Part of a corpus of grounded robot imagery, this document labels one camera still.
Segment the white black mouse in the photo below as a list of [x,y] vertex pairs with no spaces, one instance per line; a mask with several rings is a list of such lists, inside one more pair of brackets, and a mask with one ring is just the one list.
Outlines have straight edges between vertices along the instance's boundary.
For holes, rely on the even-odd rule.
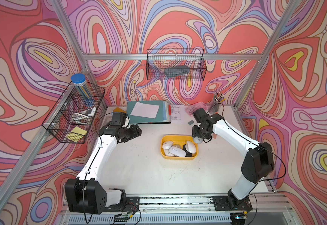
[[197,152],[195,144],[191,141],[186,141],[186,144],[183,146],[183,150],[188,158],[194,157]]

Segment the yellow storage box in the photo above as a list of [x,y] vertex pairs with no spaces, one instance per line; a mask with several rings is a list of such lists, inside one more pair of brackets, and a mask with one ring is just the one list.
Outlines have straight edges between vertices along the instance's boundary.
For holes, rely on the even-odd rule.
[[[183,146],[184,144],[186,144],[186,141],[191,141],[195,144],[196,146],[196,155],[194,157],[167,157],[165,156],[164,154],[164,149],[162,148],[162,144],[165,142],[165,141],[172,141],[173,142],[173,146],[176,146],[180,149],[183,150]],[[161,155],[163,156],[163,158],[165,159],[172,159],[172,160],[193,160],[195,159],[199,154],[199,147],[198,147],[198,144],[196,144],[192,137],[191,136],[184,136],[184,135],[166,135],[164,136],[162,139],[161,139]]]

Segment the white mouse with logo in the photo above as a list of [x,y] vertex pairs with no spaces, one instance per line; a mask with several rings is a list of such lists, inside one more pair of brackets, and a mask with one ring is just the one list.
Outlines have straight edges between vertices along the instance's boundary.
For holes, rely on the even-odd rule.
[[174,156],[176,157],[186,157],[186,152],[176,146],[172,146],[170,149],[169,149],[169,152],[171,154],[173,154]]

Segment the white round mouse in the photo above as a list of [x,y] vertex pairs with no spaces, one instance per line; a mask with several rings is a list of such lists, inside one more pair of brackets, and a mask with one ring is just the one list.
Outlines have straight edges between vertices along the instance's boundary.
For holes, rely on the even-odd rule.
[[174,157],[175,156],[174,154],[170,153],[170,151],[167,150],[167,149],[164,149],[163,151],[164,151],[165,156],[167,156],[167,157]]

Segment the grey white mouse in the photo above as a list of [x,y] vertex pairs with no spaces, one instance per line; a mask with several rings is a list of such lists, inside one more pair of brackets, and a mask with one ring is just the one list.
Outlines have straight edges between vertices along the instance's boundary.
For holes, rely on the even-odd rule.
[[201,138],[201,137],[193,137],[192,139],[196,144],[203,143],[203,138]]

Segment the small white mouse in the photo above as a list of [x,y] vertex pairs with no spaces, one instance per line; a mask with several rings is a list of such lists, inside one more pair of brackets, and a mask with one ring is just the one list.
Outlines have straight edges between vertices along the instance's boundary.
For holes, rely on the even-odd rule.
[[163,148],[164,150],[169,150],[172,146],[173,146],[173,142],[172,142],[172,141],[165,141],[165,142],[162,144],[162,148]]

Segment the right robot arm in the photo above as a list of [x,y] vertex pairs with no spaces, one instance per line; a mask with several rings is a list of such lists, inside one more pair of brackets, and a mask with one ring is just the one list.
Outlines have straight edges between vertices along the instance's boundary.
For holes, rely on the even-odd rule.
[[228,141],[244,157],[241,176],[228,191],[226,200],[230,209],[238,210],[257,184],[274,170],[272,148],[267,142],[260,143],[238,131],[217,113],[209,115],[200,108],[194,111],[193,117],[198,123],[192,128],[194,142],[199,143],[199,139],[211,140],[212,135],[216,134]]

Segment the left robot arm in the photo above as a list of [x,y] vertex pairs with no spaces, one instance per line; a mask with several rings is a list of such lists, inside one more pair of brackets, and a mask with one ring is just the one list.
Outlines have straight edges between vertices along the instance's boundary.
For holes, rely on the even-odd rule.
[[70,212],[101,214],[114,205],[126,204],[126,192],[120,188],[104,189],[100,178],[105,164],[119,143],[141,136],[138,125],[130,125],[124,112],[113,112],[112,119],[98,131],[98,139],[91,156],[75,179],[65,183]]

